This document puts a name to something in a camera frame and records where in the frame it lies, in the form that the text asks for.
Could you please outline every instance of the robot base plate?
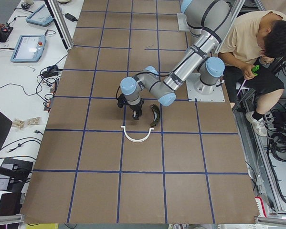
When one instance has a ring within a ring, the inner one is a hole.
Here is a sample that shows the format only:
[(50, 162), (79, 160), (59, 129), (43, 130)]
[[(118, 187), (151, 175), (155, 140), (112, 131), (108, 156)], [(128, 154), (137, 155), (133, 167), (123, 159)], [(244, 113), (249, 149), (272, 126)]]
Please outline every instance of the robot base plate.
[(186, 79), (187, 95), (190, 102), (225, 102), (222, 87), (216, 87), (212, 94), (204, 95), (196, 91), (194, 83), (200, 77), (200, 73), (192, 73)]

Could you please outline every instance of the brown cardboard surface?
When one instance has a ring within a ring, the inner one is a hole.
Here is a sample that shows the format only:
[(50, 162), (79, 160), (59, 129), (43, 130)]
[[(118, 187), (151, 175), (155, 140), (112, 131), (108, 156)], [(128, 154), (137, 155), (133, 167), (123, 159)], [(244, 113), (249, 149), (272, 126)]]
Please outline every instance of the brown cardboard surface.
[[(168, 107), (143, 91), (138, 121), (117, 106), (124, 77), (148, 65), (166, 74), (183, 58), (189, 36), (178, 32), (180, 2), (86, 0), (82, 10), (25, 222), (253, 223), (257, 206), (228, 102), (188, 102), (183, 85)], [(146, 141), (129, 141), (121, 125), (143, 138), (151, 104), (161, 110), (159, 124)]]
[(286, 14), (286, 0), (259, 0), (266, 10), (276, 10)]

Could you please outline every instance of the beige t-shirt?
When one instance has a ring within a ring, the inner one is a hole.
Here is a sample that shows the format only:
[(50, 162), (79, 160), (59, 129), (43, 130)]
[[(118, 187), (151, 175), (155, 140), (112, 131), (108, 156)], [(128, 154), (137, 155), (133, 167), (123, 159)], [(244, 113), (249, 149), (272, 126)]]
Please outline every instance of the beige t-shirt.
[(246, 63), (253, 64), (261, 56), (262, 50), (256, 41), (259, 23), (266, 14), (273, 12), (286, 21), (286, 15), (275, 11), (253, 11), (236, 18), (219, 52), (232, 52), (238, 59)]

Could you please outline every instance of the green object in hand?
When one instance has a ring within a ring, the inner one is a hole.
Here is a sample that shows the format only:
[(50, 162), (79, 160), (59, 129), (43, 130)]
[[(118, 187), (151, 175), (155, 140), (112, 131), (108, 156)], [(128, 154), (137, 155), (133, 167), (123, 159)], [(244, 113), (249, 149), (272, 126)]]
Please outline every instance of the green object in hand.
[(257, 76), (257, 74), (256, 74), (255, 72), (256, 72), (258, 69), (259, 69), (259, 65), (256, 65), (256, 66), (254, 66), (254, 67), (251, 69), (252, 73), (253, 73), (255, 76)]

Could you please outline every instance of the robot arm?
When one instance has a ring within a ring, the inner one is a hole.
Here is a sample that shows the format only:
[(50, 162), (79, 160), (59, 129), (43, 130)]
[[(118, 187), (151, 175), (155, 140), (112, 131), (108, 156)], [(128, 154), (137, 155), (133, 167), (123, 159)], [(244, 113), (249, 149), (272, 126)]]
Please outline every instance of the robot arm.
[(142, 115), (144, 102), (139, 95), (140, 91), (149, 90), (160, 104), (169, 106), (176, 99), (175, 91), (196, 68), (201, 72), (201, 93), (203, 88), (216, 84), (224, 71), (223, 62), (216, 57), (209, 58), (207, 53), (218, 46), (228, 33), (231, 25), (229, 5), (224, 0), (184, 0), (181, 11), (187, 17), (194, 39), (194, 44), (188, 48), (183, 59), (164, 81), (160, 81), (157, 71), (148, 66), (120, 83), (122, 94), (118, 98), (118, 106), (129, 105), (134, 111), (134, 119)]

